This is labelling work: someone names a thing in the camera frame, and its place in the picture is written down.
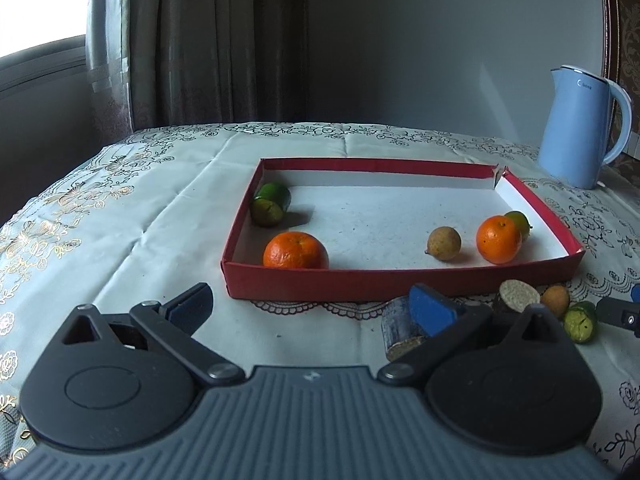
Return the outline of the green tomato in tray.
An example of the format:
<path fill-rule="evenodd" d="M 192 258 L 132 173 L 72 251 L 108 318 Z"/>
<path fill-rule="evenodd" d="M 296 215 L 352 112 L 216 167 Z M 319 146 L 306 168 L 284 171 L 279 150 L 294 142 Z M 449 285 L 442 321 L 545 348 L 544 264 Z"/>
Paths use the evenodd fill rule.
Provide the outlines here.
<path fill-rule="evenodd" d="M 504 215 L 509 218 L 517 227 L 521 233 L 522 242 L 525 242 L 533 227 L 530 225 L 527 217 L 521 211 L 511 210 Z"/>

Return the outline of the large orange mandarin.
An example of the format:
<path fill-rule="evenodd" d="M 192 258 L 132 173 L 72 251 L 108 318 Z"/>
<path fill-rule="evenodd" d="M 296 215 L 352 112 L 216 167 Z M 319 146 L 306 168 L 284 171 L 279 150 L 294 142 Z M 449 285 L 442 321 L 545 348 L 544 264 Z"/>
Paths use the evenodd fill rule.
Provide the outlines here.
<path fill-rule="evenodd" d="M 476 232 L 476 248 L 492 264 L 511 262 L 518 255 L 521 244 L 521 231 L 507 216 L 486 219 Z"/>

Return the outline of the small green cucumber piece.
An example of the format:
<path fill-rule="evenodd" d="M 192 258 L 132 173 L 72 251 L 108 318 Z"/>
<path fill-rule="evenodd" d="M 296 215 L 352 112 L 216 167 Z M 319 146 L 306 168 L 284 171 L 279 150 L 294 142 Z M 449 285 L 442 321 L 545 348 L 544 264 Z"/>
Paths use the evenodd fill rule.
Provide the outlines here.
<path fill-rule="evenodd" d="M 277 226 L 288 212 L 291 192 L 280 182 L 264 183 L 250 203 L 250 216 L 256 226 Z"/>

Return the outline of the brown patterned curtain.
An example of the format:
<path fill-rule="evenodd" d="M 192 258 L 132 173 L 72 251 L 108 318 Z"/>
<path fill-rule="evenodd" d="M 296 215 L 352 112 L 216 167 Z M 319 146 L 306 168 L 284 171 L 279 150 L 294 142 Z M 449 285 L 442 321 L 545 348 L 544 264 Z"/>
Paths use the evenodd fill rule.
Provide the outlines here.
<path fill-rule="evenodd" d="M 165 126 L 298 122 L 307 0 L 91 0 L 93 118 L 110 141 Z"/>

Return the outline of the light blue electric kettle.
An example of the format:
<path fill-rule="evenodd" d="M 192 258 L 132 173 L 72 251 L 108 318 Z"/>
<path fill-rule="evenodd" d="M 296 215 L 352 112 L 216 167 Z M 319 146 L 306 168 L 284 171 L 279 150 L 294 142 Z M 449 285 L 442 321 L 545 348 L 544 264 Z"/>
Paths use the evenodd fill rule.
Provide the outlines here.
<path fill-rule="evenodd" d="M 615 81 L 573 65 L 551 71 L 554 99 L 538 165 L 574 188 L 594 188 L 631 134 L 629 94 Z"/>

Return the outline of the small orange mandarin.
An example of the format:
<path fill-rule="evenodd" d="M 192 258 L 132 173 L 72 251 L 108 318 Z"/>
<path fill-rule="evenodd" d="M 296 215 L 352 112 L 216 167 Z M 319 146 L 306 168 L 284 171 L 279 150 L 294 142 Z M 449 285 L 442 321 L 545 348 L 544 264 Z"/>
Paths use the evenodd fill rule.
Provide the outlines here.
<path fill-rule="evenodd" d="M 283 232 L 267 244 L 262 265 L 276 269 L 327 269 L 329 255 L 314 236 L 299 231 Z"/>

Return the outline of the brown longan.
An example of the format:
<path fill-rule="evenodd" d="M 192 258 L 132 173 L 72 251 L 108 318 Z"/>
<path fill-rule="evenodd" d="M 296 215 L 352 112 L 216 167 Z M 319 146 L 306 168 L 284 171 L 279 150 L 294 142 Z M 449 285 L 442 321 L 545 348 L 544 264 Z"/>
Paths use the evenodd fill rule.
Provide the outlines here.
<path fill-rule="evenodd" d="M 542 293 L 540 302 L 551 311 L 556 318 L 562 318 L 570 306 L 570 294 L 564 285 L 551 285 Z"/>
<path fill-rule="evenodd" d="M 428 236 L 425 252 L 438 261 L 450 261 L 460 254 L 461 237 L 451 226 L 439 226 Z"/>

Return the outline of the red shallow cardboard tray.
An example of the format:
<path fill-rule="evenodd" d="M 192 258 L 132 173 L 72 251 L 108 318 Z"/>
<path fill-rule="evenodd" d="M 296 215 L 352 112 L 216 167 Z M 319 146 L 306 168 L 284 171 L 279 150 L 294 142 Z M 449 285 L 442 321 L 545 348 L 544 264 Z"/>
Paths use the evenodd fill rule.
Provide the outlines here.
<path fill-rule="evenodd" d="M 250 203 L 267 182 L 291 192 L 283 220 L 256 226 Z M 518 210 L 533 229 L 509 263 L 496 266 L 476 249 L 480 224 Z M 460 254 L 438 261 L 425 252 L 430 233 L 451 226 Z M 329 255 L 324 270 L 262 265 L 280 232 L 314 236 Z M 531 285 L 569 280 L 582 244 L 513 172 L 469 162 L 385 158 L 290 157 L 258 162 L 222 252 L 221 270 L 235 299 L 312 302 L 384 301 L 416 283 L 448 296 L 494 292 L 509 278 Z"/>

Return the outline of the large green cucumber piece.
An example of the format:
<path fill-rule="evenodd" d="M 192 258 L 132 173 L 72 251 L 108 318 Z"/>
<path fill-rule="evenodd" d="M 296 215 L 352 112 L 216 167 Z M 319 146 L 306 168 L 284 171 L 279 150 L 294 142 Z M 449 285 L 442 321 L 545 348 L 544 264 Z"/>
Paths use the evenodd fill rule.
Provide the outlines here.
<path fill-rule="evenodd" d="M 563 326 L 575 344 L 588 344 L 597 333 L 596 306 L 589 301 L 573 304 L 564 314 Z"/>

